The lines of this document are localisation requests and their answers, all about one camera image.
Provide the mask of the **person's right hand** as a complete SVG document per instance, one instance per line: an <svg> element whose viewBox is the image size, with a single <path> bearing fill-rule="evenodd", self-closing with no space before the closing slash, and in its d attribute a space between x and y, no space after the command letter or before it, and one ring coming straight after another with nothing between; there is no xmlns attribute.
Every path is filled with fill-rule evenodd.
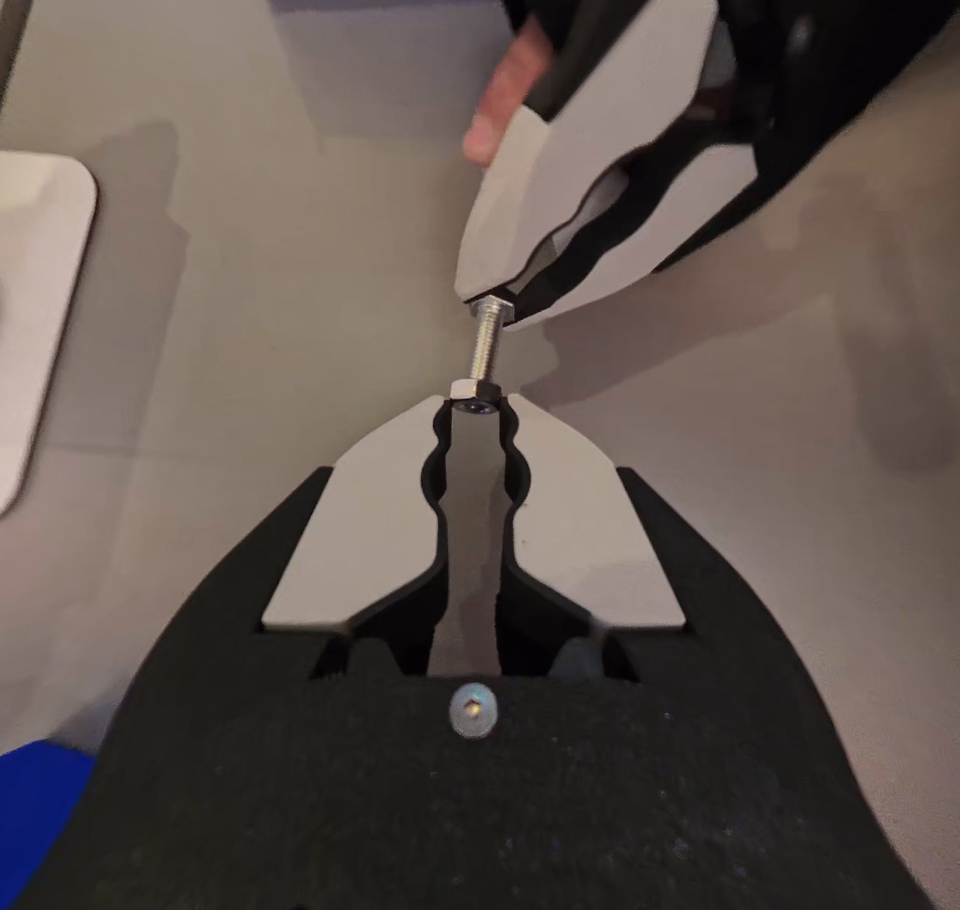
<svg viewBox="0 0 960 910"><path fill-rule="evenodd" d="M552 42L530 15L494 68L462 138L467 161L482 168L492 164L513 117L553 59Z"/></svg>

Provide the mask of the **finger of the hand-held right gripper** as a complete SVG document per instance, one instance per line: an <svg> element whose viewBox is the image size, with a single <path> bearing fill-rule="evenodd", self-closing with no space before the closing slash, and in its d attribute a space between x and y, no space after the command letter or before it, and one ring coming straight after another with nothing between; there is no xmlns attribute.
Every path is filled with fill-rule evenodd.
<svg viewBox="0 0 960 910"><path fill-rule="evenodd" d="M544 323L650 276L758 175L753 144L705 133L690 156L673 138L666 150L642 151L609 206L559 232L563 248L520 290L510 328Z"/></svg>
<svg viewBox="0 0 960 910"><path fill-rule="evenodd" d="M689 106L716 14L717 0L649 0L551 120L529 103L514 113L462 234L463 303L519 277L594 183Z"/></svg>

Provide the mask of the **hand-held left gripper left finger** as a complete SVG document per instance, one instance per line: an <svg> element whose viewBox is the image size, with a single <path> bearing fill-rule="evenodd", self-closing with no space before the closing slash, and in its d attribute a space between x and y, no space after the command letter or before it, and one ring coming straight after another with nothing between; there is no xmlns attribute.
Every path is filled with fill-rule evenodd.
<svg viewBox="0 0 960 910"><path fill-rule="evenodd" d="M333 465L262 615L272 632L375 639L426 674L450 593L451 403L429 396Z"/></svg>

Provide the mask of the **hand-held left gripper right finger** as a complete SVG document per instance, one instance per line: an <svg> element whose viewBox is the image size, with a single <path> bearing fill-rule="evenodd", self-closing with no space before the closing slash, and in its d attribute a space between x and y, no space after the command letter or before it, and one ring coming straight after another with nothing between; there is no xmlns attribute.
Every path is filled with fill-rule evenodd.
<svg viewBox="0 0 960 910"><path fill-rule="evenodd" d="M505 490L498 591L504 674L548 674L572 640L675 634L687 618L613 460L522 395L500 409Z"/></svg>

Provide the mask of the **blue plastic bin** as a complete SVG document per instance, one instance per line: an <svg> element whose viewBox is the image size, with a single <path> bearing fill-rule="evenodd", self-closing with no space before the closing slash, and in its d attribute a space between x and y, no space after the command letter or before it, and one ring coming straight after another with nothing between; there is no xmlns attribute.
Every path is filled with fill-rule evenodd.
<svg viewBox="0 0 960 910"><path fill-rule="evenodd" d="M1 756L1 907L10 908L63 831L95 757L38 740Z"/></svg>

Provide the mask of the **white document stand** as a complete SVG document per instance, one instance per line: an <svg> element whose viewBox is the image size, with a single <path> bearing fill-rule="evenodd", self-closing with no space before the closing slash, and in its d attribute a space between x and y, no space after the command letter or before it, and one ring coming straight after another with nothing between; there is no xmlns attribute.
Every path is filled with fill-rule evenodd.
<svg viewBox="0 0 960 910"><path fill-rule="evenodd" d="M2 150L2 514L28 473L97 203L79 160Z"/></svg>

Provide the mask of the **short thick silver bolt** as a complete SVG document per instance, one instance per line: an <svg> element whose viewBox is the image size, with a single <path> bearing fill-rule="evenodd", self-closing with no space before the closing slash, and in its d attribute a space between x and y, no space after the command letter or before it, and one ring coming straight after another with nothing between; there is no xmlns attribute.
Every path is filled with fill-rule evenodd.
<svg viewBox="0 0 960 910"><path fill-rule="evenodd" d="M470 379L492 383L497 364L500 335L515 319L515 304L489 293L469 304L476 321L476 336L470 362Z"/></svg>

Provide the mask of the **grey desk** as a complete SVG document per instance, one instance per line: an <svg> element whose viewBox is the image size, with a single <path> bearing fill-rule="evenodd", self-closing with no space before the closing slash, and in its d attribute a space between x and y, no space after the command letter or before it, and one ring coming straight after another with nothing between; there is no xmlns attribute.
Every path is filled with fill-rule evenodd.
<svg viewBox="0 0 960 910"><path fill-rule="evenodd" d="M32 0L2 146L99 210L2 517L2 752L93 748L199 581L470 358L498 0ZM958 20L749 222L504 340L750 582L958 908Z"/></svg>

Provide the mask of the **large silver hex nut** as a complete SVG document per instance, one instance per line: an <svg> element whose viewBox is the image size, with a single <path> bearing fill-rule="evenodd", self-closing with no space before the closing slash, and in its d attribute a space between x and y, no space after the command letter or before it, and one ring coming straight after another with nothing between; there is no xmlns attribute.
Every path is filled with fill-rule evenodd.
<svg viewBox="0 0 960 910"><path fill-rule="evenodd" d="M449 400L454 410L477 416L498 412L502 389L498 383L477 378L462 378L452 382Z"/></svg>

